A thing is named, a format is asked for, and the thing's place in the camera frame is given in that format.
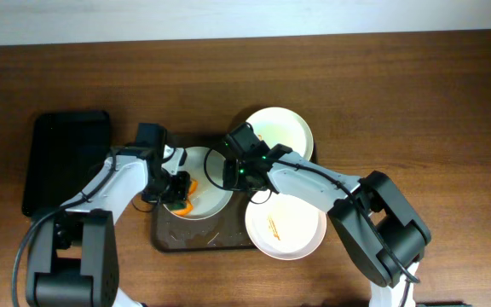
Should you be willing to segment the orange and green sponge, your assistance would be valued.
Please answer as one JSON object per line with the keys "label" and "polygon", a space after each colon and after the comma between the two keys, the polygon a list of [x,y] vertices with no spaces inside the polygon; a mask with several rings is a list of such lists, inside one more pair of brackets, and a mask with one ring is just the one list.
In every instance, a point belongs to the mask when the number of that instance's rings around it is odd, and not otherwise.
{"label": "orange and green sponge", "polygon": [[196,191],[197,187],[198,187],[198,182],[196,180],[192,179],[191,184],[190,184],[189,189],[188,189],[188,196],[184,200],[183,205],[180,207],[177,207],[176,209],[171,209],[170,211],[172,213],[176,214],[177,216],[180,216],[180,217],[187,216],[194,208],[194,206],[192,205],[192,202],[190,200],[190,196]]}

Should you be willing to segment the white plate with sauce smear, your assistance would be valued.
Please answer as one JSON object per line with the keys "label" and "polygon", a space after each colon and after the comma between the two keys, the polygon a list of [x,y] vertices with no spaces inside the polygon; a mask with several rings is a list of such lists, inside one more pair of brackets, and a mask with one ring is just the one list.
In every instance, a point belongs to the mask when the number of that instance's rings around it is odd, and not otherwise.
{"label": "white plate with sauce smear", "polygon": [[189,147],[171,148],[165,145],[163,168],[171,175],[178,171],[186,171],[196,184],[194,191],[188,196],[188,206],[172,211],[166,204],[164,208],[175,217],[197,221],[216,215],[229,202],[233,192],[217,188],[206,177],[204,160],[209,148]]}

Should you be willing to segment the white plate with red streaks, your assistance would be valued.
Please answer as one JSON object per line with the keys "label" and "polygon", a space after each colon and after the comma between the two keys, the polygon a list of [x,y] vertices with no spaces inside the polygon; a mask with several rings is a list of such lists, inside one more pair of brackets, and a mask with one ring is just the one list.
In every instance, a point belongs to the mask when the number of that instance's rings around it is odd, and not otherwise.
{"label": "white plate with red streaks", "polygon": [[246,122],[270,148],[282,144],[305,159],[312,158],[315,145],[312,131],[307,122],[292,110],[266,107],[256,111]]}

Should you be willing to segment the white plate with orange streaks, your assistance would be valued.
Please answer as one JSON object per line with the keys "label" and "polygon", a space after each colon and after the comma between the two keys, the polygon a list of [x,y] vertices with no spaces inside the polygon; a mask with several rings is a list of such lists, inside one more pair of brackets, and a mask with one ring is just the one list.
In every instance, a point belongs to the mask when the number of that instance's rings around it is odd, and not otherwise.
{"label": "white plate with orange streaks", "polygon": [[264,254],[292,261],[314,252],[325,238],[326,214],[297,197],[256,192],[245,209],[245,228]]}

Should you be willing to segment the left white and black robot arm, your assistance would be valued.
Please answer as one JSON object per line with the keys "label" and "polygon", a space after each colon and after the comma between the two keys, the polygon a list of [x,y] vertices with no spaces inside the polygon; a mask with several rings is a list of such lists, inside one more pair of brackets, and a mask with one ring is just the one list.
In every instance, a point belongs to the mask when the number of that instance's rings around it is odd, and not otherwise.
{"label": "left white and black robot arm", "polygon": [[115,148],[95,177],[59,207],[32,220],[16,259],[26,253],[30,306],[136,306],[119,286],[115,223],[138,195],[158,205],[185,197],[184,148]]}

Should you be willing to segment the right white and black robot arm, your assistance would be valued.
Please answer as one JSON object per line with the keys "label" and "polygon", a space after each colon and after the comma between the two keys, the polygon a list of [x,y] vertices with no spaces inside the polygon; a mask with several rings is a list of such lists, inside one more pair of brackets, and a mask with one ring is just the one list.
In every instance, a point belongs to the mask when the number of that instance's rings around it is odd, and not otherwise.
{"label": "right white and black robot arm", "polygon": [[227,145],[223,185],[296,197],[327,214],[357,269],[371,282],[372,306],[412,306],[413,273],[431,234],[399,188],[380,171],[348,176],[264,142]]}

